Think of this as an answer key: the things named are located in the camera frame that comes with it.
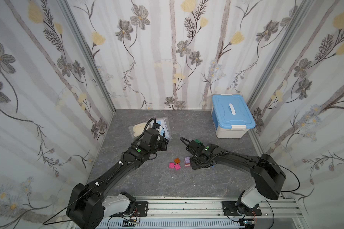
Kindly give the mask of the orange lego brick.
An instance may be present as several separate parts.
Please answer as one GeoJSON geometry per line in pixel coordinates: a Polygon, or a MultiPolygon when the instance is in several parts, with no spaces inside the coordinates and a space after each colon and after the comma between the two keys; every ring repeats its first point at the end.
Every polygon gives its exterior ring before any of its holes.
{"type": "Polygon", "coordinates": [[[179,158],[176,158],[176,159],[174,160],[174,162],[175,162],[175,164],[179,164],[181,161],[180,161],[179,158]]]}

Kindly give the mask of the green lego brick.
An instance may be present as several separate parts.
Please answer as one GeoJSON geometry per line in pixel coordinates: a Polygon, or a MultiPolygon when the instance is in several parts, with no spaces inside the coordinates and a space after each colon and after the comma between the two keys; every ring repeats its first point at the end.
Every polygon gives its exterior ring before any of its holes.
{"type": "Polygon", "coordinates": [[[195,139],[195,142],[200,144],[200,145],[203,145],[203,143],[200,140],[198,140],[198,139],[195,139]]]}

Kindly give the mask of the pink lego brick bottom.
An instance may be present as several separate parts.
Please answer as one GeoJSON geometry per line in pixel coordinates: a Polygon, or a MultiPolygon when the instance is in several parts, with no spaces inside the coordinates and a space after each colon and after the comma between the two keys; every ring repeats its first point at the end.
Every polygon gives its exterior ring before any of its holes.
{"type": "Polygon", "coordinates": [[[180,169],[181,169],[181,166],[180,166],[180,164],[175,164],[175,165],[174,165],[174,168],[175,168],[176,170],[180,170],[180,169]]]}

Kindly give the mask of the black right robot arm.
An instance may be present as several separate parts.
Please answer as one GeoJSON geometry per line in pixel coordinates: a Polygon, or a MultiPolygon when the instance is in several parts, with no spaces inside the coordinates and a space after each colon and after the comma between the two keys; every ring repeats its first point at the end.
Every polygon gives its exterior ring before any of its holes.
{"type": "Polygon", "coordinates": [[[265,200],[278,200],[281,193],[294,192],[301,187],[299,177],[289,168],[279,165],[268,154],[251,156],[224,149],[215,144],[203,145],[199,140],[188,140],[180,137],[185,150],[191,154],[190,166],[193,171],[209,169],[216,165],[224,165],[247,175],[254,184],[241,192],[235,203],[237,214],[247,215],[254,211],[265,200]],[[297,180],[297,187],[283,190],[287,179],[284,170],[290,172],[297,180]]]}

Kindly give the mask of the bagged cream gloves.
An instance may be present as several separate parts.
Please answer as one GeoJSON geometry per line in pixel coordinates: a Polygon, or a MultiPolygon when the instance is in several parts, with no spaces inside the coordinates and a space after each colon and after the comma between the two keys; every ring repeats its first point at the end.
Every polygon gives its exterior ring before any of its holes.
{"type": "Polygon", "coordinates": [[[140,136],[143,133],[145,126],[146,126],[146,123],[144,122],[144,123],[140,123],[140,124],[129,127],[131,137],[134,139],[140,136]]]}

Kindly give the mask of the lilac lego brick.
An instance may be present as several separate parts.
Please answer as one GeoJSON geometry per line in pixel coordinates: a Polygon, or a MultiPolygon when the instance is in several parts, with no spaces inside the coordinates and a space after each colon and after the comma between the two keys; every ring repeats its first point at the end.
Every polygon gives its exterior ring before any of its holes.
{"type": "Polygon", "coordinates": [[[190,163],[191,163],[189,157],[185,157],[185,158],[184,158],[184,161],[185,161],[185,164],[190,164],[190,163]]]}

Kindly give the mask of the bagged blue face mask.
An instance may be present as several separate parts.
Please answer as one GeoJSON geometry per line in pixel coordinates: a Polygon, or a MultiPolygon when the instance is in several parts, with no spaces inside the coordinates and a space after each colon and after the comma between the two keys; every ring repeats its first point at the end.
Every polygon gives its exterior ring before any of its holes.
{"type": "Polygon", "coordinates": [[[163,135],[164,138],[168,140],[172,139],[168,118],[167,117],[157,118],[156,123],[160,125],[160,127],[158,128],[160,135],[163,135]]]}

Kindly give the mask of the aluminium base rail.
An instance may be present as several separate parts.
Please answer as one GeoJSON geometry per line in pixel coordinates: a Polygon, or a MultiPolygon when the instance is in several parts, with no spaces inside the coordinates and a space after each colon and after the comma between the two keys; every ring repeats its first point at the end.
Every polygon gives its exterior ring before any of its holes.
{"type": "Polygon", "coordinates": [[[226,216],[222,202],[236,198],[109,196],[95,229],[307,229],[295,200],[279,198],[259,204],[261,215],[226,216]],[[133,216],[131,202],[147,201],[146,217],[133,216]]]}

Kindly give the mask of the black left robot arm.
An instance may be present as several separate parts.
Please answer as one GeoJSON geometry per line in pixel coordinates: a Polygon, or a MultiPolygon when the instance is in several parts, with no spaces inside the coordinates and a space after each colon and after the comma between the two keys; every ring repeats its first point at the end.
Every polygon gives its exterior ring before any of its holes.
{"type": "Polygon", "coordinates": [[[111,189],[130,172],[151,160],[151,155],[167,150],[169,140],[159,132],[160,124],[152,117],[142,133],[120,155],[119,161],[103,175],[86,185],[77,184],[69,204],[63,208],[69,221],[82,229],[94,229],[102,221],[106,207],[102,205],[111,189]]]}

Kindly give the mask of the blue lid storage box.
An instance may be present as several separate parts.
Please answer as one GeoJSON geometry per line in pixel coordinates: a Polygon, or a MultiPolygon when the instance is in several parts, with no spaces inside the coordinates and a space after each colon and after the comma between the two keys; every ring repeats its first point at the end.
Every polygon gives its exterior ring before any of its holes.
{"type": "Polygon", "coordinates": [[[220,139],[242,138],[256,122],[243,96],[238,94],[214,94],[212,119],[216,136],[220,139]]]}

